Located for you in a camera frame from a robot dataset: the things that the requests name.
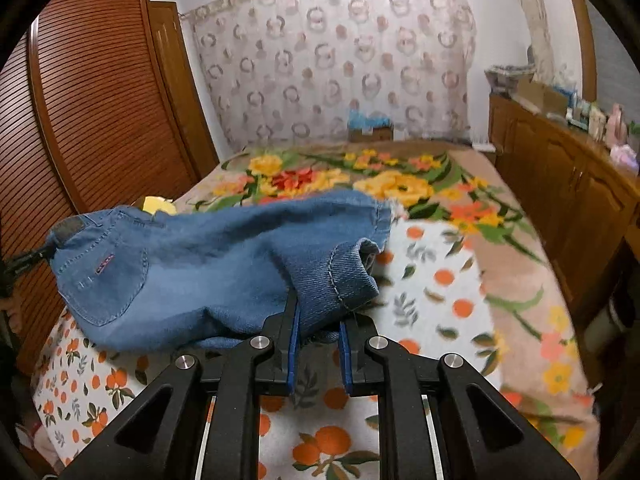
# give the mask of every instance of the bed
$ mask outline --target bed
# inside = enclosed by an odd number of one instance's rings
[[[381,293],[367,312],[380,332],[430,357],[461,353],[581,478],[596,478],[599,427],[564,299],[535,230],[481,153],[426,140],[247,150],[175,205],[197,214],[336,187],[404,208],[394,231],[402,235],[392,234],[373,271]],[[65,310],[33,375],[34,403],[62,461],[173,357],[98,348]],[[261,402],[259,478],[377,474],[376,403],[345,396],[334,357],[331,345],[305,347],[296,393]]]

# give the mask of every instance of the pink bottle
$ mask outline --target pink bottle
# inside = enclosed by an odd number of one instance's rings
[[[607,121],[605,144],[609,149],[626,143],[626,124],[622,120],[622,106],[615,103]]]

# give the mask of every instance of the curtain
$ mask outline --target curtain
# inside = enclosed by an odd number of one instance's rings
[[[520,0],[529,26],[536,80],[551,84],[554,79],[554,51],[546,20],[545,0]]]
[[[468,136],[466,0],[217,0],[187,17],[234,150],[346,140],[352,109]]]

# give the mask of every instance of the wooden cabinet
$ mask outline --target wooden cabinet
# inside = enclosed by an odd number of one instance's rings
[[[570,224],[574,187],[585,159],[580,149],[552,130],[542,133],[535,178],[529,179],[536,187],[529,217],[538,229],[546,254],[551,258]]]
[[[558,240],[552,265],[569,304],[579,302],[616,252],[636,208],[633,197],[598,163],[578,175],[570,228]]]
[[[178,9],[175,2],[149,2],[148,9],[169,101],[196,174],[204,178],[219,160],[191,74]]]
[[[489,126],[496,168],[536,227],[569,310],[599,308],[593,299],[607,297],[602,284],[635,218],[640,179],[586,134],[505,98],[491,97]]]
[[[145,195],[178,198],[197,182],[196,170],[214,163],[197,103],[183,110],[167,96],[172,85],[159,69],[148,4],[51,0],[0,71],[3,256],[39,247],[74,214]],[[171,61],[167,52],[163,62]],[[192,142],[196,135],[203,141]],[[30,375],[64,304],[49,266],[15,290],[23,326],[17,367]]]
[[[516,117],[510,129],[511,150],[509,161],[509,186],[525,210],[532,209],[536,199],[536,182],[532,176],[536,173],[536,165],[540,160],[540,132],[534,121]]]

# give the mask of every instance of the louvered wardrobe door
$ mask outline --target louvered wardrobe door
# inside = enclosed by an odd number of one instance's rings
[[[148,0],[52,0],[32,30],[45,108],[89,210],[195,180],[162,84]]]
[[[40,247],[49,228],[71,214],[70,202],[42,143],[23,38],[0,73],[2,257]],[[22,298],[18,368],[30,375],[63,302],[46,264],[18,280],[15,290]]]

